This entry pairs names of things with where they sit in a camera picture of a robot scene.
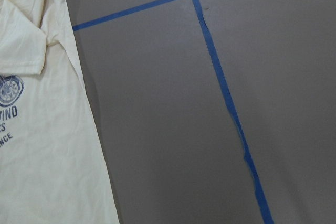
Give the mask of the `cream long-sleeve printed shirt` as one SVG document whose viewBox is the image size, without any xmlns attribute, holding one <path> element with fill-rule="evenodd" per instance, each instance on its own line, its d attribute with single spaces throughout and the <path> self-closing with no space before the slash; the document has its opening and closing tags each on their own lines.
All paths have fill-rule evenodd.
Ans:
<svg viewBox="0 0 336 224">
<path fill-rule="evenodd" d="M 1 0 L 1 223 L 118 223 L 66 0 Z"/>
</svg>

